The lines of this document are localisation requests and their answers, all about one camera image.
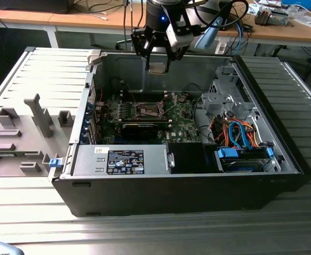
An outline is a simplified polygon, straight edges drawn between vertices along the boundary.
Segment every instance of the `red cable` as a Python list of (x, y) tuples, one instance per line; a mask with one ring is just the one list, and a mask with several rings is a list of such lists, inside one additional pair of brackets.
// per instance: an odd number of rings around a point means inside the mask
[(102, 100), (102, 89), (100, 89), (100, 91), (101, 91), (101, 96), (100, 96), (99, 103), (100, 103), (100, 102), (101, 102), (101, 100)]

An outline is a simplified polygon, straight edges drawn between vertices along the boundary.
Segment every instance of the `power supply label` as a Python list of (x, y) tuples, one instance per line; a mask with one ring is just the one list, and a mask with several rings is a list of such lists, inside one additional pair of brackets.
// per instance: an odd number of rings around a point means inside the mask
[(143, 150), (110, 150), (107, 174), (144, 174)]

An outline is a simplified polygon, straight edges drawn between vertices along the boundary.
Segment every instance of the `motherboard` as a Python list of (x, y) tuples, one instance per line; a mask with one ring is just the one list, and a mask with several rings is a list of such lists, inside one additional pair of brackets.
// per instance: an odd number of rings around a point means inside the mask
[(112, 95), (101, 111), (101, 144), (200, 142), (188, 94)]

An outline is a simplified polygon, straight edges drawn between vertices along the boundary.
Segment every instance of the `desk leg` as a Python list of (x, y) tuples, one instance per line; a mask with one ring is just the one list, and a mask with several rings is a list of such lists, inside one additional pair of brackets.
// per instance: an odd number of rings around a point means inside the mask
[(53, 25), (49, 25), (45, 27), (45, 31), (47, 32), (48, 39), (50, 42), (50, 46), (52, 48), (59, 48), (58, 40), (56, 38), (56, 28)]

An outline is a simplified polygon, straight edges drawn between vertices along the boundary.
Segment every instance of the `open computer chassis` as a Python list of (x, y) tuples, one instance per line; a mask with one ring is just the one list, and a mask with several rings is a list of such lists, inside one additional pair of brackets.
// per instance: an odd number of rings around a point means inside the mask
[(311, 180), (254, 78), (264, 68), (253, 75), (238, 56), (185, 56), (166, 75), (144, 65), (104, 53), (93, 67), (97, 87), (84, 88), (61, 171), (50, 173), (74, 215), (258, 209)]

